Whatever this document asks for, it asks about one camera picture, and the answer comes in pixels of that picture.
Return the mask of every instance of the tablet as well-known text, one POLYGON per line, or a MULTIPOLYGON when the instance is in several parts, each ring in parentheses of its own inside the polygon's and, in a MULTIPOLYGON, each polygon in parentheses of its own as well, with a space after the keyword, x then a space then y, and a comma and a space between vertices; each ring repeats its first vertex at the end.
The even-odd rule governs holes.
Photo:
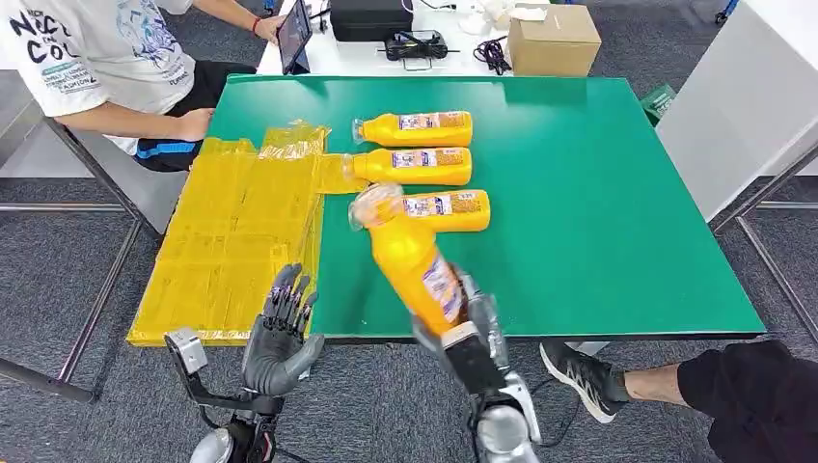
POLYGON ((300 74, 310 71, 304 47, 312 36, 313 28, 310 25, 310 17, 307 15, 307 6, 304 5, 304 0, 296 0, 292 10, 276 31, 282 58, 282 74, 300 74))

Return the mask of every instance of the shoe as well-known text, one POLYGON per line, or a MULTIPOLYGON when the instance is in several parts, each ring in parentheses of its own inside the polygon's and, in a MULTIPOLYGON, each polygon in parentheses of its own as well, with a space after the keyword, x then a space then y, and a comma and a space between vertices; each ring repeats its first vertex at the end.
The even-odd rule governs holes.
POLYGON ((541 343, 539 355, 549 373, 574 388, 597 421, 612 422, 616 412, 627 403, 607 397, 606 385, 615 381, 611 378, 611 364, 577 352, 564 342, 548 342, 548 349, 541 343))

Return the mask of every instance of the orange juice bottle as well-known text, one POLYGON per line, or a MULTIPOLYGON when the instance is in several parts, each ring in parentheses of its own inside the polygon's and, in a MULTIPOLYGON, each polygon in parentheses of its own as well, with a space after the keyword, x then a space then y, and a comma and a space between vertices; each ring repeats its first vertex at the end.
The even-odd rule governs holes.
POLYGON ((467 111, 421 114, 383 114, 371 121, 352 122, 358 143, 382 147, 468 147, 472 142, 472 115, 467 111))
POLYGON ((348 177, 365 178, 371 182, 465 185, 472 178, 472 153, 468 148, 378 149, 348 155, 344 161, 344 172, 348 177))
POLYGON ((434 232, 480 232, 491 220, 491 205, 483 190, 457 190, 403 197, 403 210, 434 232))
POLYGON ((350 205, 350 218, 369 230, 372 256, 403 304, 435 336, 460 324, 465 297, 435 245, 435 233, 403 211, 403 191, 377 183, 350 205))

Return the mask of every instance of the metal table leg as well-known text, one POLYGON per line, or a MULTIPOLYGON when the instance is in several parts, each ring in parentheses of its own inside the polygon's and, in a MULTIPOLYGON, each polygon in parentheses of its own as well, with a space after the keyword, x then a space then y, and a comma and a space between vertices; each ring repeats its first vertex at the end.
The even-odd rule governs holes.
POLYGON ((747 238, 750 240, 750 244, 752 244, 752 247, 755 248, 755 251, 764 261, 764 264, 767 265, 767 269, 773 274, 773 278, 776 279, 776 283, 778 283, 778 286, 780 286, 784 296, 786 296, 790 305, 792 305, 793 309, 795 309, 796 315, 801 320, 801 323, 804 324, 804 327, 809 332, 809 335, 812 336, 815 342, 818 342, 818 325, 815 324, 815 320, 813 320, 809 312, 806 311, 801 299, 798 298, 795 290, 793 290, 793 288, 790 286, 790 283, 787 281, 786 277, 784 277, 781 269, 778 268, 776 261, 773 260, 773 256, 769 251, 767 251, 764 243, 761 242, 761 238, 758 237, 755 230, 752 229, 752 226, 744 217, 736 217, 736 222, 742 228, 742 231, 744 231, 744 233, 747 235, 747 238))
POLYGON ((99 317, 102 309, 111 295, 117 278, 123 269, 125 259, 133 247, 139 230, 146 226, 145 229, 150 231, 154 237, 159 237, 160 234, 150 224, 148 219, 136 207, 136 205, 125 195, 117 183, 102 169, 102 166, 96 162, 88 150, 80 143, 80 141, 64 126, 55 121, 46 118, 45 123, 57 134, 58 137, 66 144, 71 153, 76 156, 80 162, 94 175, 94 177, 104 185, 118 200, 119 204, 81 204, 81 203, 53 203, 53 204, 29 204, 29 203, 9 203, 0 204, 0 212, 127 212, 132 218, 130 229, 125 235, 120 250, 114 259, 114 263, 108 270, 108 275, 102 284, 102 288, 96 296, 94 304, 85 320, 77 340, 71 348, 68 358, 63 364, 58 377, 54 378, 30 368, 23 367, 5 359, 0 359, 0 375, 7 376, 16 381, 21 381, 34 388, 46 391, 48 393, 61 395, 65 398, 77 400, 80 402, 89 402, 94 399, 91 391, 78 388, 69 383, 73 376, 77 364, 79 363, 83 352, 85 351, 91 334, 99 322, 99 317))
POLYGON ((818 143, 813 145, 809 150, 807 150, 804 154, 802 154, 799 158, 791 162, 784 170, 775 176, 769 183, 764 185, 763 188, 758 190, 754 195, 752 195, 748 200, 744 201, 741 205, 739 205, 736 210, 732 211, 726 219, 722 220, 720 224, 718 224, 715 228, 713 228, 713 233, 718 233, 727 223, 729 223, 732 219, 736 217, 744 217, 748 212, 756 208, 759 204, 769 199, 773 196, 778 189, 784 186, 784 182, 789 180, 790 178, 794 177, 798 174, 801 170, 804 169, 809 163, 815 160, 818 157, 818 143))
POLYGON ((755 252, 758 253, 764 261, 764 264, 767 266, 767 269, 770 270, 773 278, 776 279, 776 283, 778 283, 778 286, 793 307, 801 323, 809 332, 809 335, 812 336, 812 339, 818 343, 818 325, 816 325, 815 320, 806 310, 801 299, 799 299, 795 293, 795 290, 790 286, 783 272, 781 272, 781 269, 773 259, 773 256, 761 242, 761 239, 758 237, 758 234, 755 233, 750 222, 746 219, 747 214, 756 209, 818 209, 818 203, 766 201, 784 185, 784 182, 794 177, 816 158, 818 158, 818 143, 810 147, 809 150, 790 163, 780 174, 764 185, 757 193, 732 211, 726 219, 722 220, 720 224, 713 228, 713 234, 719 233, 724 226, 733 219, 736 220, 750 241, 750 244, 755 249, 755 252))
POLYGON ((0 359, 0 376, 6 376, 21 383, 26 383, 41 391, 61 395, 78 402, 90 402, 94 398, 94 395, 90 391, 77 388, 57 378, 52 378, 51 376, 22 367, 5 359, 0 359))

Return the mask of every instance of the gray carpet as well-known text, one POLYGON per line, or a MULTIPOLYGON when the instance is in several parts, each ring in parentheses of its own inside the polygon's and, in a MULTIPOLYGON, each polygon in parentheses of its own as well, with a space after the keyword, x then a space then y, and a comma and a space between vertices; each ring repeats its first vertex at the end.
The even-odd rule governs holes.
MULTIPOLYGON (((639 96, 665 82, 681 87, 715 36, 712 16, 723 6, 717 0, 588 3, 603 39, 593 73, 628 77, 639 96)), ((197 58, 247 64, 260 58, 263 43, 248 33, 198 13, 168 20, 197 58)), ((818 199, 818 184, 799 180, 781 195, 818 199)), ((89 180, 0 179, 0 202, 105 198, 89 180)), ((781 212, 752 219, 812 310, 818 307, 816 219, 815 213, 781 212)), ((0 356, 49 373, 59 369, 127 225, 121 214, 0 215, 0 356)), ((719 241, 775 336, 818 361, 818 348, 742 233, 730 227, 719 241)), ((102 392, 99 401, 76 404, 0 378, 0 460, 187 461, 207 429, 168 354, 123 341, 156 251, 141 234, 76 373, 77 384, 102 392)), ((622 368, 646 368, 724 344, 617 342, 600 357, 622 368)), ((530 384, 545 379, 534 343, 514 344, 511 354, 530 384)), ((236 348, 209 349, 204 381, 216 391, 233 391, 240 355, 236 348)), ((575 400, 556 384, 536 394, 546 439, 570 420, 575 400)), ((278 437, 282 447, 312 462, 468 462, 467 414, 460 387, 418 347, 330 345, 311 378, 288 398, 278 437)), ((538 453, 543 461, 717 461, 706 442, 708 424, 691 410, 655 403, 630 405, 608 425, 581 409, 563 442, 538 453)))

